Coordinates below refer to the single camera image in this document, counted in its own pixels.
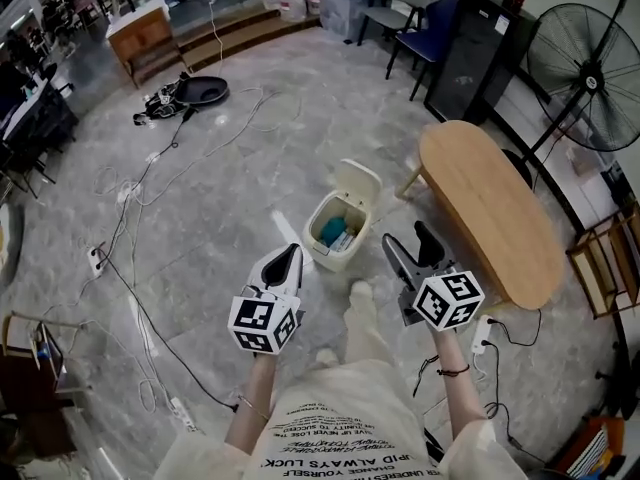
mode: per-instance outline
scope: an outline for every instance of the black pan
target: black pan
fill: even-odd
[[[227,82],[217,76],[194,76],[181,80],[175,100],[193,108],[202,108],[221,101],[229,93]]]

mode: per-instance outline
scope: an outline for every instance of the shoe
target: shoe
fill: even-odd
[[[351,285],[349,302],[356,313],[369,318],[374,324],[377,322],[378,309],[373,301],[373,289],[366,281],[356,281]]]
[[[351,297],[365,297],[367,299],[373,300],[373,289],[371,285],[366,281],[356,281],[351,285]]]
[[[338,356],[330,348],[323,348],[318,351],[316,354],[316,363],[327,367],[340,365]]]

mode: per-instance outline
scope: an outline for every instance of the metal chair leg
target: metal chair leg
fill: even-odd
[[[389,80],[389,76],[391,75],[391,68],[393,67],[393,63],[395,62],[399,51],[400,51],[400,41],[396,39],[396,44],[393,46],[393,53],[391,54],[391,59],[389,59],[389,64],[387,65],[387,76],[384,77],[385,80]]]
[[[23,173],[22,174],[22,179],[24,180],[24,182],[27,184],[27,187],[29,188],[29,191],[31,192],[31,194],[33,195],[33,197],[35,197],[36,199],[38,199],[37,194],[33,191],[33,188],[31,187],[31,185],[29,184],[29,180],[27,179],[27,176]]]
[[[367,25],[369,24],[369,16],[364,17],[362,20],[362,27],[360,27],[360,35],[358,36],[358,46],[362,44],[362,40],[364,39],[364,33],[367,30]]]
[[[22,192],[24,192],[25,194],[27,193],[27,189],[24,188],[22,185],[20,185],[20,183],[18,183],[18,180],[14,180],[11,176],[9,176],[8,172],[5,171],[0,171],[0,174],[2,174],[2,176],[5,176],[6,178],[8,178],[8,180],[15,185],[16,187],[18,187]]]
[[[418,9],[418,32],[422,30],[422,20],[424,19],[424,9]]]
[[[407,22],[404,24],[404,28],[402,29],[403,32],[406,32],[407,30],[409,30],[409,27],[411,26],[411,23],[413,22],[413,16],[416,14],[416,10],[415,8],[411,9],[411,12],[409,13],[409,17],[407,18]]]
[[[420,87],[424,76],[427,74],[427,69],[429,69],[429,63],[425,61],[424,66],[422,67],[422,71],[420,71],[420,76],[418,76],[418,79],[416,80],[416,85],[413,86],[413,92],[411,93],[409,101],[413,101],[413,98],[415,98],[416,93],[418,92],[418,87]]]
[[[38,171],[43,178],[46,178],[47,180],[49,180],[50,183],[53,183],[54,185],[56,184],[55,180],[49,177],[44,172],[45,166],[41,162],[36,161],[35,168],[36,168],[36,171]]]

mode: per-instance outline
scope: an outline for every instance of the black cable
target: black cable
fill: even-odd
[[[420,367],[420,371],[418,372],[418,381],[416,382],[416,387],[413,388],[413,398],[416,397],[416,393],[418,392],[418,388],[420,387],[420,382],[422,381],[422,374],[427,369],[427,366],[429,366],[431,363],[435,363],[439,359],[439,357],[440,356],[436,354],[433,357],[429,357],[425,359],[424,362],[422,363],[422,366]]]
[[[550,149],[550,150],[549,150],[549,152],[547,153],[547,156],[545,156],[545,157],[544,157],[544,160],[542,161],[542,165],[541,165],[541,167],[542,167],[542,166],[544,165],[544,163],[549,159],[549,156],[551,156],[551,152],[553,151],[553,148],[555,148],[555,147],[556,147],[556,144],[557,144],[558,142],[560,142],[560,139],[561,139],[562,137],[564,137],[564,134],[563,134],[563,135],[561,135],[560,137],[558,137],[558,138],[556,139],[556,141],[553,143],[553,146],[551,146],[551,149]],[[538,171],[538,172],[536,172],[536,177],[535,177],[535,178],[534,178],[534,180],[533,180],[533,187],[531,188],[531,190],[533,191],[533,193],[534,193],[534,194],[535,194],[535,192],[536,192],[536,184],[538,183],[538,176],[540,176],[540,169],[538,169],[537,171]]]
[[[498,412],[500,411],[500,407],[502,407],[504,409],[504,412],[507,414],[507,441],[508,443],[513,446],[516,450],[528,455],[529,457],[536,459],[540,462],[542,462],[542,464],[546,464],[546,461],[542,460],[540,457],[534,455],[533,453],[528,452],[527,450],[524,449],[524,447],[520,444],[520,442],[511,435],[511,431],[510,431],[510,426],[511,426],[511,415],[509,414],[509,408],[503,404],[500,401],[500,350],[498,350],[498,347],[496,345],[494,345],[493,343],[491,343],[490,341],[487,340],[483,340],[482,344],[485,346],[490,346],[496,349],[496,401],[495,402],[489,402],[487,405],[484,406],[484,408],[487,411],[487,418],[489,418],[490,420],[492,420],[493,418],[495,418],[498,415]]]
[[[162,151],[160,151],[160,153],[158,153],[158,155],[156,157],[154,157],[153,160],[151,160],[147,164],[147,167],[145,168],[144,172],[142,173],[142,176],[140,176],[140,179],[131,188],[131,190],[129,190],[129,193],[127,194],[127,197],[124,198],[124,202],[122,203],[122,212],[120,213],[120,218],[118,219],[118,224],[116,225],[116,229],[114,230],[113,235],[111,236],[111,241],[109,242],[109,250],[106,253],[105,259],[101,260],[96,265],[97,269],[102,268],[102,265],[104,264],[104,262],[107,260],[107,258],[109,258],[111,256],[111,253],[113,252],[113,247],[114,247],[114,245],[116,243],[116,237],[118,236],[118,230],[120,229],[120,224],[122,224],[122,221],[124,220],[124,214],[127,211],[127,201],[129,200],[129,197],[138,188],[140,183],[142,183],[142,180],[144,180],[145,176],[149,172],[149,169],[151,169],[151,166],[155,163],[155,161],[158,158],[160,158],[162,155],[164,155],[170,149],[175,149],[175,148],[177,148],[179,146],[179,144],[176,142],[176,137],[178,136],[178,132],[180,131],[180,128],[182,128],[182,125],[184,123],[186,123],[189,119],[191,119],[191,116],[193,115],[193,111],[190,112],[190,110],[192,110],[192,109],[189,108],[185,112],[184,116],[182,117],[182,121],[180,121],[180,124],[178,125],[178,128],[176,129],[175,133],[173,134],[173,137],[171,137],[171,142],[169,142],[169,145],[166,148],[164,148]]]
[[[507,326],[504,325],[500,320],[496,320],[495,318],[489,318],[487,320],[487,323],[498,324],[500,327],[502,327],[502,330],[507,335],[507,340],[509,340],[509,343],[513,345],[519,345],[521,347],[532,347],[538,341],[538,335],[540,334],[540,325],[542,324],[542,311],[540,309],[538,309],[537,311],[538,311],[538,329],[536,330],[536,335],[533,338],[533,341],[531,343],[520,343],[518,341],[513,341],[511,339],[511,336],[509,336],[509,329],[507,329]]]
[[[236,410],[238,409],[238,405],[229,405],[226,404],[220,400],[218,400],[215,396],[213,396],[211,393],[209,393],[209,391],[207,390],[207,388],[205,388],[202,385],[202,382],[200,382],[200,380],[198,379],[198,377],[195,376],[195,374],[191,371],[191,368],[189,368],[189,366],[187,366],[187,363],[185,363],[182,358],[176,354],[176,352],[169,346],[169,344],[166,342],[166,340],[162,337],[162,335],[158,332],[158,329],[156,329],[155,324],[153,323],[153,321],[151,320],[151,317],[149,316],[149,313],[147,313],[147,310],[144,308],[144,306],[142,305],[142,302],[140,302],[140,299],[138,298],[138,296],[136,295],[136,293],[133,291],[133,289],[131,288],[131,286],[129,286],[129,283],[127,283],[127,281],[124,279],[124,277],[122,277],[122,275],[120,274],[120,272],[118,271],[118,269],[116,268],[116,266],[113,264],[113,262],[111,261],[111,259],[107,256],[105,258],[105,261],[107,261],[109,263],[109,265],[111,265],[111,267],[113,268],[113,271],[116,273],[116,275],[120,278],[120,280],[124,283],[124,285],[127,287],[127,289],[129,290],[129,292],[131,293],[131,295],[133,295],[134,299],[136,300],[136,302],[138,303],[138,306],[140,306],[140,309],[142,309],[142,312],[145,314],[145,316],[147,317],[147,320],[149,321],[149,325],[151,325],[151,329],[153,330],[153,332],[158,336],[158,338],[160,338],[160,340],[162,341],[162,343],[164,344],[165,347],[167,347],[167,349],[169,350],[169,352],[171,352],[173,354],[173,356],[180,361],[180,363],[182,364],[182,366],[185,367],[185,369],[189,372],[189,375],[191,375],[191,377],[193,378],[193,380],[196,381],[196,384],[198,386],[200,386],[200,389],[202,389],[202,391],[204,391],[204,393],[211,398],[214,402],[227,407],[228,409],[231,409],[233,412],[236,412]]]

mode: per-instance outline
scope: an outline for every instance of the wooden cabinet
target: wooden cabinet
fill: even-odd
[[[123,16],[112,24],[107,38],[136,87],[180,60],[162,6],[147,4]]]

